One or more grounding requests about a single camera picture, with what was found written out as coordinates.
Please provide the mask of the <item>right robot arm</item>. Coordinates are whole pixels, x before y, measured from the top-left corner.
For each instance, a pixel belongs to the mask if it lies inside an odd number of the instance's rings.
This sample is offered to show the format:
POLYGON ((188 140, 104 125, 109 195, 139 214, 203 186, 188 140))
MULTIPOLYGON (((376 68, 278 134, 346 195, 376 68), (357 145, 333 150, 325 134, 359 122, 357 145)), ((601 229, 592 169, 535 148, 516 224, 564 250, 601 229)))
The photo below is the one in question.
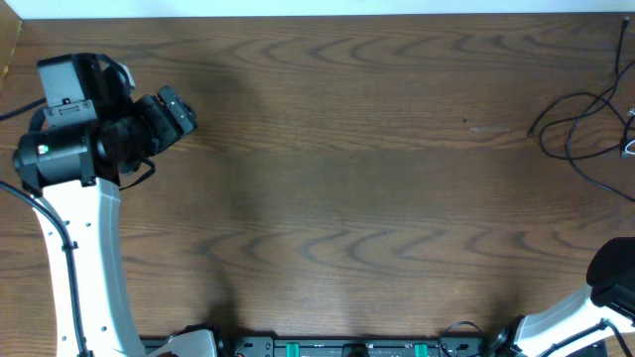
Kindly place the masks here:
POLYGON ((519 315, 485 349, 486 356, 569 356, 634 331, 634 239, 607 241, 594 255, 585 285, 539 313, 519 315))

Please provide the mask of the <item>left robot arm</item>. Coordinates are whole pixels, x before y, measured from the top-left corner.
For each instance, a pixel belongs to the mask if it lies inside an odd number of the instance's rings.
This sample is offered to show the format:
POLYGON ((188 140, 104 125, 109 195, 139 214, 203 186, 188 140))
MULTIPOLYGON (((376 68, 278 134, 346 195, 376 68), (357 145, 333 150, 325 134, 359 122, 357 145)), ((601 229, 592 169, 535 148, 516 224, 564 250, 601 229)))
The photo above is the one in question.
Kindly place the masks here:
POLYGON ((105 55, 43 59, 45 92, 30 105, 13 192, 45 238, 61 356, 142 356, 119 246, 121 178, 195 130, 191 107, 165 86, 133 99, 129 69, 105 55))

